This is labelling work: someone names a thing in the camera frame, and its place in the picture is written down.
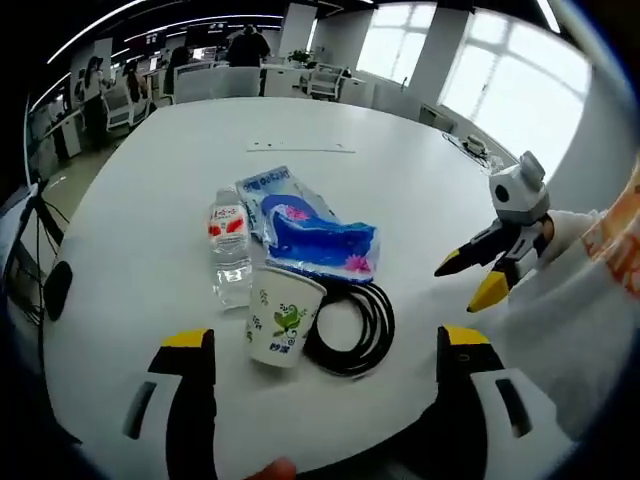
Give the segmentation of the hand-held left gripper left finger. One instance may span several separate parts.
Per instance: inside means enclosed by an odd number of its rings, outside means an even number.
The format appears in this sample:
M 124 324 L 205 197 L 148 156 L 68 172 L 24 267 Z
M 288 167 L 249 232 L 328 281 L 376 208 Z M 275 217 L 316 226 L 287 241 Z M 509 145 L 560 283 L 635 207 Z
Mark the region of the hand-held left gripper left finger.
M 108 479 L 214 479 L 211 329 L 165 340 L 52 331 L 52 406 Z

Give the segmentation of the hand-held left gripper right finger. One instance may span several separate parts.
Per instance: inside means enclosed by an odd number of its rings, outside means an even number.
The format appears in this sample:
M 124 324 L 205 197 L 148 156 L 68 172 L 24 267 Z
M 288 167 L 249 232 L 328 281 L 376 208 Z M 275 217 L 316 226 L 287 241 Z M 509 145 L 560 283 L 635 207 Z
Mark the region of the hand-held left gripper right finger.
M 436 380 L 446 479 L 546 479 L 571 451 L 553 401 L 480 332 L 438 328 Z

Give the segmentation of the person's left hand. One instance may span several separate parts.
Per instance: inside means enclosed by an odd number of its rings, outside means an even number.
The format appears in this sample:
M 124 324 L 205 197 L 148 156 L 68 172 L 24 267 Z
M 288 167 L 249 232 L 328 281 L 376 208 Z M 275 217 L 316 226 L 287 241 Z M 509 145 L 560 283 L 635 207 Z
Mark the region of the person's left hand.
M 293 462 L 278 458 L 246 480 L 295 480 L 297 469 Z

